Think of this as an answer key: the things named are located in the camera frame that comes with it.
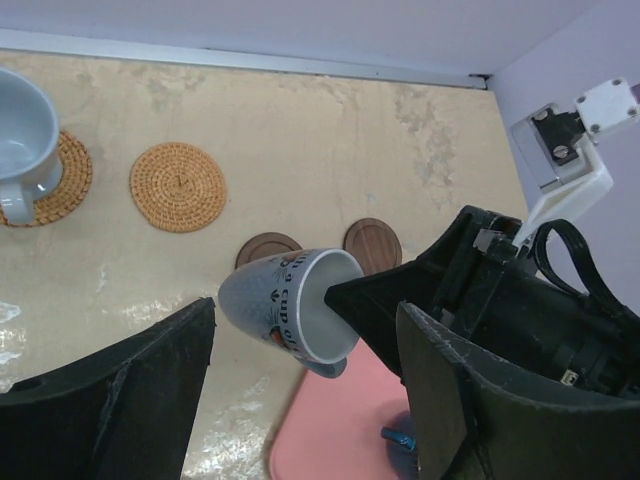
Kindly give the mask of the dark blue cup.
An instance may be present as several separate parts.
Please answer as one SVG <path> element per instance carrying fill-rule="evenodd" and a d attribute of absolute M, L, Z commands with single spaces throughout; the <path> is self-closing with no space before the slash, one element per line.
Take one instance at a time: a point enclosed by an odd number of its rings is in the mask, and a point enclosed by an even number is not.
<path fill-rule="evenodd" d="M 387 458 L 397 477 L 405 480 L 418 479 L 418 449 L 410 412 L 399 413 L 381 428 L 380 434 L 386 442 Z"/>

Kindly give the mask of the woven rattan coaster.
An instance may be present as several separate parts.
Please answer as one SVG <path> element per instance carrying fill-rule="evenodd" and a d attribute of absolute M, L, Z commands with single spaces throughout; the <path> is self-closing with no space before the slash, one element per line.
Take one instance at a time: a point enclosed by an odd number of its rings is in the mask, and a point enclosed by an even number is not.
<path fill-rule="evenodd" d="M 67 130 L 58 140 L 62 165 L 60 183 L 53 192 L 34 202 L 35 220 L 20 228 L 51 224 L 71 214 L 86 197 L 93 177 L 90 154 L 84 144 Z"/>
<path fill-rule="evenodd" d="M 216 220 L 227 202 L 223 172 L 202 149 L 182 142 L 154 145 L 134 162 L 132 199 L 155 228 L 190 233 Z"/>

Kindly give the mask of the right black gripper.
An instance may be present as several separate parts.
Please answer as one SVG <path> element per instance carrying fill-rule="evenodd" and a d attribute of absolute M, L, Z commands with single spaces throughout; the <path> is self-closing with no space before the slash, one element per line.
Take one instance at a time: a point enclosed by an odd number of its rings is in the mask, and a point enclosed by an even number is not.
<path fill-rule="evenodd" d="M 601 277 L 588 243 L 565 219 L 522 248 L 520 222 L 466 207 L 413 261 L 330 287 L 324 302 L 397 377 L 401 302 L 521 368 L 603 395 L 639 397 L 639 317 Z"/>

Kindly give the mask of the dark wooden coaster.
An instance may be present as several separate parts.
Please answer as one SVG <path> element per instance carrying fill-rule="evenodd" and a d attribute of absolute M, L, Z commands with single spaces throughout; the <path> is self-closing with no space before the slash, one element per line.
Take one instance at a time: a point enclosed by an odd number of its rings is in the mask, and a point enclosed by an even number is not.
<path fill-rule="evenodd" d="M 301 245 L 289 235 L 280 232 L 264 232 L 249 239 L 236 256 L 235 268 L 252 261 L 301 250 Z"/>
<path fill-rule="evenodd" d="M 355 221 L 346 231 L 343 249 L 350 253 L 369 276 L 398 267 L 402 248 L 395 231 L 376 218 Z"/>

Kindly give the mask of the small white cup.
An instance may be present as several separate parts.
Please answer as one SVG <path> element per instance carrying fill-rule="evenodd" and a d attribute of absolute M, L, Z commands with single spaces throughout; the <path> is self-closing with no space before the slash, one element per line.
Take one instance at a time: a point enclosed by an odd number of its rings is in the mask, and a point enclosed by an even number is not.
<path fill-rule="evenodd" d="M 325 303 L 325 295 L 362 276 L 358 261 L 342 249 L 298 250 L 239 267 L 220 286 L 218 301 L 242 332 L 335 379 L 346 370 L 359 335 Z"/>

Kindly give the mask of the large light blue cup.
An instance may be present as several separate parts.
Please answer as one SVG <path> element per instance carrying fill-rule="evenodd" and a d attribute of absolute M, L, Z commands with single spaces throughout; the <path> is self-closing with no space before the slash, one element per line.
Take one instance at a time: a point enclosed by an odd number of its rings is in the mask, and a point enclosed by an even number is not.
<path fill-rule="evenodd" d="M 48 95 L 28 78 L 1 70 L 1 212 L 12 225 L 35 220 L 35 202 L 61 181 L 59 119 Z"/>

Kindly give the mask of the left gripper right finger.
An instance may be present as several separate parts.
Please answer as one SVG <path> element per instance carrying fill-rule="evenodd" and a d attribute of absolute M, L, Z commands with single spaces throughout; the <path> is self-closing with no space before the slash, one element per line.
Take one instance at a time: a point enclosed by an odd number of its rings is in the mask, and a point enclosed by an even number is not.
<path fill-rule="evenodd" d="M 636 479 L 639 404 L 531 373 L 396 312 L 422 479 Z"/>

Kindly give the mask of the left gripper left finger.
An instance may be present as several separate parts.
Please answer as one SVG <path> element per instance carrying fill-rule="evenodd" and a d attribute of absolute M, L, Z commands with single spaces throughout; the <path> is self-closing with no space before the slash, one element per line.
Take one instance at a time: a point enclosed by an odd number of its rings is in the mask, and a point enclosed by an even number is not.
<path fill-rule="evenodd" d="M 212 353 L 215 303 L 1 396 L 4 479 L 178 479 Z"/>

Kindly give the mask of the pink tray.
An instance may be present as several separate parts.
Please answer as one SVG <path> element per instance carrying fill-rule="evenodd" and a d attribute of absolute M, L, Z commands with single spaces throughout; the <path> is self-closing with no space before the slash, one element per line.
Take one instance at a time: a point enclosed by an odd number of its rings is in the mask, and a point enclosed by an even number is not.
<path fill-rule="evenodd" d="M 337 379 L 304 375 L 269 454 L 273 479 L 416 479 L 413 453 L 383 428 L 414 434 L 404 386 L 359 342 Z"/>

